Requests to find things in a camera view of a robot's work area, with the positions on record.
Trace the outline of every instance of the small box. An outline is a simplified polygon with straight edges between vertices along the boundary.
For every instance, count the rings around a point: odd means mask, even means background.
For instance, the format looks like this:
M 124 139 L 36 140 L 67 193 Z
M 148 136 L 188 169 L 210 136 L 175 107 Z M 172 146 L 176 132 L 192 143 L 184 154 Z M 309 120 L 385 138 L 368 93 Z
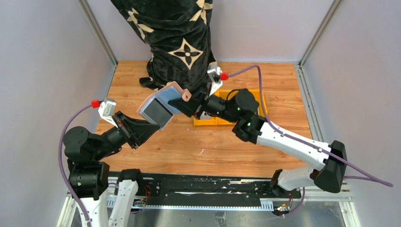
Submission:
M 259 89 L 249 89 L 249 91 L 252 93 L 252 95 L 255 97 L 255 100 L 259 103 L 259 108 L 258 108 L 258 115 L 264 117 L 262 105 L 261 105 L 261 98 L 259 94 Z M 231 99 L 238 91 L 233 91 L 229 95 L 228 99 Z M 230 90 L 219 90 L 214 93 L 214 95 L 221 97 L 223 99 L 227 98 L 228 93 L 230 93 Z M 267 106 L 266 106 L 266 100 L 264 97 L 264 93 L 262 93 L 263 96 L 263 104 L 267 112 Z M 202 114 L 200 119 L 193 119 L 193 125 L 195 126 L 202 126 L 202 125 L 234 125 L 234 123 L 228 122 L 226 120 L 223 120 L 218 117 L 212 117 L 208 116 L 205 113 Z

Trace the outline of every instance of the gray floor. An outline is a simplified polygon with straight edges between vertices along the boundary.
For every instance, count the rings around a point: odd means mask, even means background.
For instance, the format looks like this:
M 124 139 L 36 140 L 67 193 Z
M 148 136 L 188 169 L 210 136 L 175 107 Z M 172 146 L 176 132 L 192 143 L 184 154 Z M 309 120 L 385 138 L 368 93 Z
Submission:
M 131 215 L 130 227 L 345 227 L 337 202 L 306 202 L 281 220 L 265 211 L 144 210 Z M 79 216 L 73 227 L 80 227 Z

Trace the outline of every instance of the wall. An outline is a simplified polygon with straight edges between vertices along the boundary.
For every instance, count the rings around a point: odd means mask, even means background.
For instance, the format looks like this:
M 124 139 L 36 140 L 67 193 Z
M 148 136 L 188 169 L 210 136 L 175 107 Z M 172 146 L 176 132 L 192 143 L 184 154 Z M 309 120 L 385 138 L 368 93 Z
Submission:
M 147 60 L 110 0 L 87 0 L 119 60 Z M 299 61 L 332 0 L 214 0 L 212 50 L 219 61 Z
M 305 66 L 328 142 L 394 188 L 348 180 L 361 225 L 401 222 L 401 2 L 345 0 Z M 356 175 L 350 168 L 347 175 Z
M 61 130 L 106 95 L 113 67 L 75 0 L 2 1 L 0 21 L 0 225 L 55 226 Z M 94 130 L 95 115 L 73 124 Z

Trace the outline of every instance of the wooden tabletop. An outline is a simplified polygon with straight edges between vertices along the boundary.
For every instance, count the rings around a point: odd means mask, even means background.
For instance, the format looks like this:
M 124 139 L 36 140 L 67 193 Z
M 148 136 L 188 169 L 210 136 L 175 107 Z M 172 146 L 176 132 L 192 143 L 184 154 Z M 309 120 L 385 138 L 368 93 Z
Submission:
M 108 97 L 132 118 L 139 105 L 154 91 L 143 88 L 139 78 L 147 77 L 146 61 L 120 61 Z M 223 71 L 235 72 L 252 63 L 220 62 Z M 277 125 L 311 138 L 308 121 L 293 64 L 261 63 L 263 91 L 270 119 Z M 258 88 L 256 69 L 224 81 L 221 89 Z M 242 142 L 233 126 L 197 126 L 192 118 L 179 114 L 138 149 L 125 144 L 117 155 L 105 158 L 110 169 L 139 168 L 142 172 L 199 175 L 270 177 L 277 169 L 292 169 L 306 163 L 282 151 Z M 111 128 L 101 120 L 97 133 Z

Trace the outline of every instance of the yellow plastic bin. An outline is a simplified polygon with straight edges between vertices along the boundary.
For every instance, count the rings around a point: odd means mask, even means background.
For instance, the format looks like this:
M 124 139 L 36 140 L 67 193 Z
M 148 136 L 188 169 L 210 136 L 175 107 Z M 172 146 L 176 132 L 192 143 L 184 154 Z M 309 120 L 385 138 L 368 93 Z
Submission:
M 228 93 L 231 90 L 219 90 L 217 92 L 214 93 L 214 95 L 221 97 L 223 99 L 227 98 Z M 261 104 L 261 98 L 259 95 L 259 89 L 249 89 L 249 91 L 252 93 L 252 95 L 255 97 L 255 100 L 259 103 L 259 108 L 258 108 L 258 114 L 262 117 L 264 117 L 264 113 L 263 113 L 263 109 L 262 109 L 262 105 Z M 238 91 L 233 91 L 231 92 L 231 94 L 229 95 L 228 99 L 231 99 Z M 266 100 L 264 98 L 264 94 L 262 94 L 263 96 L 263 104 L 264 107 L 266 109 L 267 112 L 267 105 L 266 105 Z M 218 117 L 211 117 L 211 116 L 202 116 L 201 120 L 198 120 L 196 118 L 193 119 L 193 125 L 195 126 L 202 126 L 202 125 L 234 125 L 234 123 L 225 121 L 221 118 Z

